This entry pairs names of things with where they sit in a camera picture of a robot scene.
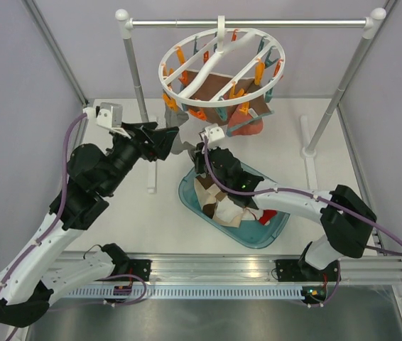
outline table surface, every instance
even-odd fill
[[[124,107],[123,121],[138,122],[135,99],[97,99]],[[300,157],[302,138],[299,118],[307,115],[313,133],[327,108],[328,99],[273,99],[275,114],[264,118],[264,130],[256,136],[225,139],[222,148],[279,183],[306,188],[304,161]],[[163,117],[161,99],[147,99],[149,115]],[[196,144],[206,123],[190,117],[181,127],[182,141]],[[102,150],[112,145],[111,136],[89,124],[83,143]],[[359,193],[339,119],[332,116],[317,146],[315,159],[320,189],[333,190],[341,183]],[[148,163],[140,160],[117,188],[110,206],[95,223],[68,248],[85,251],[94,244],[116,243],[125,252],[164,254],[300,254],[305,246],[323,235],[321,225],[291,216],[280,236],[264,249],[249,249],[228,237],[187,209],[178,196],[182,178],[192,168],[186,152],[170,154],[157,164],[157,193],[147,192]],[[376,254],[366,250],[368,255]]]

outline slotted metal strip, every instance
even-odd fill
[[[130,295],[114,294],[114,284],[90,284],[69,293],[66,298],[138,298],[143,286],[135,283]],[[300,300],[302,286],[148,286],[144,298],[197,300]]]

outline gray floor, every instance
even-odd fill
[[[58,307],[79,303],[62,300]],[[47,313],[27,341],[402,341],[386,292],[340,288],[324,308],[287,301],[148,300],[112,309],[91,305]]]

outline blue clothespin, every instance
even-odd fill
[[[267,56],[266,56],[266,60],[264,61],[264,68],[267,69],[269,66],[272,66],[273,64],[277,63],[278,58],[276,58],[275,60],[270,60],[269,57],[271,57],[271,53],[272,53],[272,49],[271,48],[269,50],[269,52],[267,52]]]
[[[222,119],[222,121],[226,121],[228,119],[227,108],[226,107],[218,107],[215,108],[215,112]]]
[[[182,90],[184,90],[184,89],[185,89],[184,84],[181,84],[181,85],[180,85],[180,91],[179,91],[179,93],[181,93]],[[185,104],[183,104],[183,103],[181,103],[181,104],[182,104],[182,111],[183,111],[183,112],[188,111],[187,105],[185,105]]]
[[[217,49],[217,43],[214,44],[214,52],[215,52],[216,49]]]
[[[198,53],[197,45],[198,45],[198,36],[195,37],[195,44],[193,46],[193,55],[196,55]]]
[[[264,101],[265,101],[265,103],[269,103],[269,102],[271,101],[271,99],[272,99],[272,91],[273,91],[273,87],[272,87],[271,89],[269,89],[269,90],[266,91],[266,94],[264,95]]]
[[[261,50],[262,50],[263,47],[264,47],[264,38],[265,38],[265,37],[261,37],[261,41],[259,42],[258,52],[257,52],[257,53],[260,53]]]

